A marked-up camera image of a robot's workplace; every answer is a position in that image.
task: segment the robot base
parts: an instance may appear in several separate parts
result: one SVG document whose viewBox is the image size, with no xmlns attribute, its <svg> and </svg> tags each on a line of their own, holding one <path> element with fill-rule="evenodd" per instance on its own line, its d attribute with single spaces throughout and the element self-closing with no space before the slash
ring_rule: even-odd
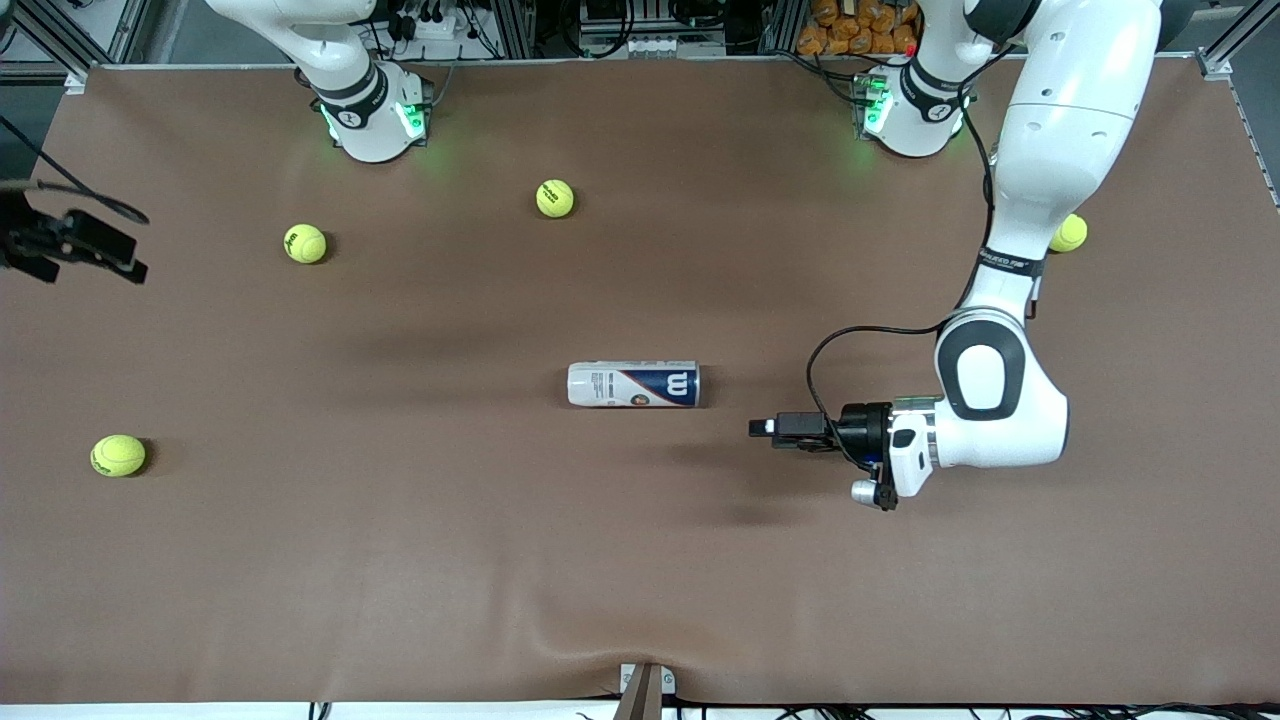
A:
<svg viewBox="0 0 1280 720">
<path fill-rule="evenodd" d="M 378 63 L 387 74 L 387 100 L 362 128 L 335 122 L 321 105 L 334 147 L 342 147 L 361 163 L 394 160 L 412 146 L 425 146 L 431 123 L 435 86 L 394 63 Z"/>
<path fill-rule="evenodd" d="M 902 72 L 882 65 L 854 78 L 854 97 L 867 100 L 865 106 L 854 109 L 854 124 L 860 137 L 878 140 L 899 155 L 925 158 L 942 150 L 960 132 L 964 119 L 952 111 L 954 120 L 925 120 L 902 97 Z"/>
</svg>

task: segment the w logo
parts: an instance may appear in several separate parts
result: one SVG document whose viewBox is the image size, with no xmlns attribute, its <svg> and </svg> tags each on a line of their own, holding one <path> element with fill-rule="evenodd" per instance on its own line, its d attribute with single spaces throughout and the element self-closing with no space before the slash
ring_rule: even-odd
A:
<svg viewBox="0 0 1280 720">
<path fill-rule="evenodd" d="M 689 395 L 689 373 L 672 373 L 667 375 L 667 395 L 676 397 Z"/>
</svg>

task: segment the power strip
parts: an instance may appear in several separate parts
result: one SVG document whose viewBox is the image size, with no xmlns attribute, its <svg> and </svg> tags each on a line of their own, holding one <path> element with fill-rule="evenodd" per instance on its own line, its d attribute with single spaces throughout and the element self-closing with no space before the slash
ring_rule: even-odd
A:
<svg viewBox="0 0 1280 720">
<path fill-rule="evenodd" d="M 453 33 L 458 28 L 458 18 L 449 13 L 438 23 L 419 20 L 415 40 L 453 40 Z"/>
</svg>

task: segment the black cable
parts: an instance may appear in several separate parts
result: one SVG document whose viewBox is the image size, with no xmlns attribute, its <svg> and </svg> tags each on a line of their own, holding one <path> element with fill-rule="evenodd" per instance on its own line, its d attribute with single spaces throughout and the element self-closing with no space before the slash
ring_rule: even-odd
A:
<svg viewBox="0 0 1280 720">
<path fill-rule="evenodd" d="M 778 50 L 769 50 L 765 54 L 767 55 L 781 55 L 783 58 L 787 58 L 792 63 L 800 65 L 801 68 L 804 68 L 805 70 L 808 70 L 808 72 L 810 72 L 810 73 L 813 73 L 815 76 L 817 74 L 822 74 L 822 73 L 826 72 L 828 74 L 828 77 L 831 77 L 832 79 L 842 79 L 842 81 L 852 81 L 854 79 L 852 74 L 837 73 L 835 70 L 823 70 L 819 67 L 809 63 L 808 60 L 805 60 L 804 58 L 801 58 L 800 55 L 796 55 L 795 53 L 792 53 L 790 50 L 781 50 L 781 49 L 778 49 Z"/>
<path fill-rule="evenodd" d="M 374 27 L 374 18 L 366 19 L 365 23 L 369 24 L 369 32 L 374 35 L 374 44 L 378 45 L 378 59 L 389 60 L 390 58 L 387 55 L 387 49 L 383 47 L 383 38 L 378 37 L 378 28 Z"/>
<path fill-rule="evenodd" d="M 618 37 L 613 41 L 613 45 L 609 46 L 609 49 L 605 50 L 604 53 L 600 53 L 599 55 L 594 55 L 589 50 L 584 50 L 577 42 L 573 41 L 572 37 L 570 37 L 568 33 L 568 28 L 573 24 L 575 20 L 568 18 L 570 15 L 568 10 L 576 1 L 579 0 L 563 0 L 561 3 L 561 13 L 559 13 L 561 40 L 564 41 L 564 45 L 568 46 L 570 51 L 572 51 L 575 55 L 577 55 L 579 58 L 603 60 L 604 58 L 608 58 L 609 55 L 613 55 L 614 53 L 621 50 L 627 44 L 627 40 L 631 38 L 631 31 L 635 29 L 636 26 L 636 9 L 635 5 L 631 4 L 632 0 L 622 0 L 622 20 L 618 23 Z M 581 27 L 581 20 L 577 22 L 579 26 Z"/>
<path fill-rule="evenodd" d="M 484 23 L 480 22 L 479 14 L 476 13 L 475 5 L 471 4 L 472 0 L 460 0 L 458 8 L 462 8 L 462 14 L 466 15 L 467 23 L 471 24 L 476 31 L 476 36 L 480 40 L 480 45 L 493 55 L 494 60 L 500 60 L 502 54 L 498 53 L 498 46 L 494 45 L 493 40 L 489 38 L 489 33 L 484 29 Z"/>
<path fill-rule="evenodd" d="M 844 100 L 845 102 L 849 102 L 850 105 L 858 105 L 858 106 L 863 106 L 863 108 L 870 105 L 869 100 L 859 100 L 859 99 L 856 99 L 856 97 L 854 97 L 851 95 L 846 95 L 844 91 L 841 91 L 840 87 L 836 85 L 836 81 L 832 79 L 831 73 L 828 73 L 827 70 L 824 70 L 822 68 L 822 60 L 819 60 L 817 55 L 813 56 L 813 64 L 818 69 L 818 74 L 822 76 L 822 82 L 827 83 L 827 88 L 831 90 L 832 95 L 835 95 L 836 97 L 840 97 L 841 100 Z"/>
<path fill-rule="evenodd" d="M 1014 46 L 1010 45 L 1009 47 L 997 53 L 992 59 L 983 63 L 980 68 L 969 73 L 969 76 L 965 77 L 964 81 L 960 83 L 960 90 L 956 91 L 956 100 L 960 102 L 960 117 L 964 120 L 964 127 L 966 127 L 969 129 L 969 135 L 973 136 L 973 143 L 978 149 L 978 158 L 982 160 L 982 199 L 987 202 L 987 227 L 982 231 L 980 247 L 986 247 L 987 241 L 991 240 L 991 225 L 996 219 L 996 196 L 995 196 L 996 187 L 995 187 L 995 177 L 991 173 L 991 155 L 987 152 L 987 145 L 982 141 L 982 136 L 978 135 L 978 128 L 973 124 L 973 118 L 969 117 L 969 108 L 968 104 L 965 102 L 965 94 L 969 91 L 968 88 L 970 82 L 978 79 L 978 76 L 986 72 L 987 68 L 995 65 L 997 60 L 1000 60 L 1005 55 L 1009 55 L 1012 51 Z M 955 307 L 952 307 L 952 310 L 960 307 L 960 304 L 964 302 L 964 299 L 969 296 L 969 291 L 973 290 L 973 282 L 977 278 L 978 278 L 978 264 L 974 263 L 973 269 L 969 270 L 969 279 L 965 281 L 964 283 L 964 291 L 960 292 L 960 299 L 956 300 Z"/>
<path fill-rule="evenodd" d="M 54 160 L 52 158 L 50 158 L 49 154 L 46 154 L 38 145 L 36 145 L 20 129 L 18 129 L 17 126 L 14 126 L 13 123 L 10 123 L 9 118 L 5 118 L 4 115 L 0 115 L 0 124 L 3 124 L 5 127 L 5 129 L 8 129 L 10 133 L 13 133 L 13 136 L 17 137 L 19 142 L 22 142 L 23 145 L 26 145 L 27 149 L 29 149 L 32 152 L 35 152 L 41 160 L 44 160 L 45 163 L 49 163 L 50 168 L 58 170 L 58 174 L 63 176 L 73 186 L 76 186 L 76 187 L 69 187 L 69 186 L 65 186 L 65 184 L 55 184 L 55 183 L 47 183 L 47 182 L 44 182 L 44 181 L 36 181 L 37 182 L 37 187 L 40 190 L 52 190 L 52 191 L 59 191 L 59 192 L 70 192 L 70 193 L 74 193 L 74 195 L 83 195 L 84 197 L 91 197 L 91 199 L 99 201 L 104 208 L 106 208 L 108 210 L 115 213 L 116 215 L 120 215 L 122 218 L 124 218 L 124 219 L 127 219 L 129 222 L 138 223 L 140 225 L 151 224 L 151 218 L 147 218 L 146 214 L 142 213 L 142 210 L 138 210 L 137 208 L 134 208 L 133 205 L 129 205 L 128 202 L 123 202 L 123 201 L 116 200 L 114 197 L 108 197 L 106 195 L 96 192 L 93 188 L 91 188 L 87 184 L 84 184 L 83 182 L 81 182 L 79 178 L 77 178 L 76 176 L 70 174 L 70 172 L 68 172 L 67 168 L 61 167 L 58 163 L 58 160 Z"/>
<path fill-rule="evenodd" d="M 329 711 L 333 710 L 332 702 L 312 702 L 307 705 L 307 720 L 329 720 Z"/>
<path fill-rule="evenodd" d="M 859 60 L 867 60 L 868 63 L 872 63 L 874 65 L 881 65 L 881 67 L 884 67 L 884 68 L 905 68 L 905 67 L 908 67 L 908 65 L 911 64 L 910 60 L 908 60 L 905 63 L 891 63 L 891 61 L 888 61 L 888 60 L 886 60 L 883 58 L 877 58 L 874 55 L 863 55 L 861 53 L 841 53 L 840 56 L 841 58 L 858 58 Z"/>
<path fill-rule="evenodd" d="M 760 37 L 762 36 L 756 35 L 755 37 L 753 37 L 750 40 L 735 40 L 733 42 L 722 42 L 721 47 L 737 47 L 740 45 L 751 45 L 754 42 L 759 42 Z"/>
<path fill-rule="evenodd" d="M 841 338 L 846 334 L 852 334 L 852 333 L 888 333 L 888 334 L 910 334 L 910 336 L 932 334 L 941 331 L 945 323 L 946 320 L 943 319 L 942 322 L 931 325 L 928 328 L 895 328 L 890 325 L 852 325 L 847 328 L 841 328 L 831 333 L 829 336 L 824 337 L 822 342 L 818 343 L 818 347 L 813 348 L 813 352 L 809 355 L 809 361 L 805 363 L 804 365 L 804 379 L 805 383 L 809 386 L 809 396 L 813 397 L 813 404 L 818 407 L 818 411 L 822 413 L 823 419 L 827 421 L 827 429 L 831 430 L 832 437 L 835 437 L 836 447 L 840 448 L 840 452 L 845 456 L 845 460 L 849 460 L 850 462 L 858 465 L 859 468 L 867 470 L 868 473 L 873 473 L 876 470 L 870 462 L 854 457 L 852 454 L 849 451 L 849 448 L 845 446 L 845 439 L 840 437 L 838 432 L 836 432 L 836 421 L 832 420 L 831 415 L 827 413 L 827 406 L 823 405 L 822 397 L 818 395 L 818 387 L 813 382 L 813 365 L 814 363 L 818 361 L 818 356 L 822 355 L 822 351 L 826 350 L 827 346 L 832 343 L 832 341 Z"/>
<path fill-rule="evenodd" d="M 671 17 L 680 24 L 691 27 L 694 29 L 707 29 L 713 27 L 721 27 L 724 24 L 724 14 L 728 4 L 722 4 L 719 10 L 709 18 L 695 18 L 689 13 L 681 10 L 681 0 L 668 0 L 667 10 Z"/>
<path fill-rule="evenodd" d="M 956 91 L 956 99 L 960 102 L 960 114 L 964 118 L 965 127 L 968 127 L 969 132 L 973 135 L 974 145 L 978 147 L 978 155 L 982 158 L 982 168 L 983 168 L 982 195 L 983 199 L 987 201 L 987 229 L 983 232 L 982 237 L 983 246 L 987 245 L 987 240 L 991 237 L 991 224 L 996 214 L 996 200 L 993 197 L 993 181 L 991 173 L 991 161 L 987 154 L 987 146 L 982 142 L 982 137 L 978 135 L 977 128 L 974 128 L 973 126 L 973 119 L 969 117 L 968 108 L 965 108 L 964 96 L 965 92 L 968 92 L 969 83 L 978 79 L 978 76 L 986 72 L 987 68 L 996 64 L 1001 58 L 1004 58 L 1012 50 L 1014 47 L 1009 46 L 1004 51 L 996 54 L 993 58 L 983 63 L 982 67 L 979 67 L 977 70 L 969 73 L 969 76 L 960 83 L 960 88 Z M 799 60 L 799 55 L 796 55 L 795 59 L 800 61 L 800 64 L 808 67 L 808 63 Z M 820 74 L 828 85 L 833 85 L 832 78 L 827 74 L 827 70 L 822 69 L 822 61 L 818 60 L 817 55 L 814 56 L 814 63 L 815 64 L 812 68 L 813 72 Z M 978 274 L 978 265 L 974 264 L 973 270 L 969 273 L 969 282 L 965 283 L 965 290 L 963 293 L 960 293 L 960 300 L 956 301 L 956 305 L 955 307 L 952 307 L 952 310 L 959 307 L 960 304 L 964 302 L 964 299 L 969 295 L 969 291 L 973 290 L 973 282 L 977 274 Z M 818 407 L 818 411 L 822 413 L 823 420 L 827 423 L 827 429 L 835 438 L 836 446 L 840 448 L 840 452 L 845 456 L 846 460 L 849 460 L 858 468 L 868 473 L 874 473 L 876 470 L 874 466 L 872 466 L 872 464 L 867 462 L 865 460 L 854 457 L 852 454 L 849 452 L 849 448 L 845 446 L 844 438 L 840 436 L 838 432 L 836 432 L 836 421 L 832 420 L 831 415 L 827 413 L 827 406 L 823 405 L 822 397 L 818 395 L 818 388 L 813 382 L 813 365 L 818 360 L 818 356 L 822 355 L 822 351 L 828 345 L 831 345 L 832 341 L 844 337 L 846 334 L 852 334 L 858 332 L 877 332 L 877 333 L 909 334 L 909 336 L 932 334 L 941 331 L 942 327 L 946 324 L 947 319 L 948 318 L 943 318 L 941 322 L 928 328 L 895 328 L 887 325 L 852 325 L 842 328 L 823 338 L 823 341 L 818 343 L 818 347 L 813 350 L 813 354 L 809 355 L 809 361 L 805 363 L 804 374 L 805 374 L 805 383 L 809 386 L 809 395 L 813 397 L 813 404 Z"/>
<path fill-rule="evenodd" d="M 1114 715 L 1108 708 L 1105 707 L 1088 707 L 1088 708 L 1060 708 L 1062 712 L 1068 714 L 1070 717 L 1059 717 L 1053 715 L 1028 715 L 1023 720 L 1071 720 L 1071 719 L 1088 719 L 1088 720 L 1114 720 Z M 1125 714 L 1125 717 L 1137 719 L 1143 715 L 1149 715 L 1152 712 L 1196 712 L 1199 715 L 1212 715 L 1215 717 L 1222 717 L 1225 720 L 1247 720 L 1244 715 L 1222 708 L 1222 707 L 1208 707 L 1204 705 L 1193 705 L 1187 702 L 1166 702 L 1164 705 L 1148 705 L 1148 706 L 1128 706 L 1119 708 L 1120 712 Z"/>
</svg>

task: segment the green led light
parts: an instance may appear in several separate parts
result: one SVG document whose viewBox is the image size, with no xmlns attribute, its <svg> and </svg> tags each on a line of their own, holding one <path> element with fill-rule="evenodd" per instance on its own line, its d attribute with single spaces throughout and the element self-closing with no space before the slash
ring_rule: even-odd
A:
<svg viewBox="0 0 1280 720">
<path fill-rule="evenodd" d="M 396 104 L 396 114 L 399 115 L 401 124 L 410 137 L 422 136 L 422 111 L 412 105 Z"/>
<path fill-rule="evenodd" d="M 884 129 L 884 119 L 888 118 L 888 111 L 892 109 L 893 94 L 884 90 L 881 92 L 879 100 L 867 109 L 867 122 L 863 129 L 870 133 L 878 133 Z"/>
<path fill-rule="evenodd" d="M 338 142 L 338 128 L 333 124 L 333 115 L 329 114 L 329 109 L 321 105 L 320 115 L 324 117 L 325 124 L 329 126 L 329 137 L 332 137 L 334 142 Z"/>
</svg>

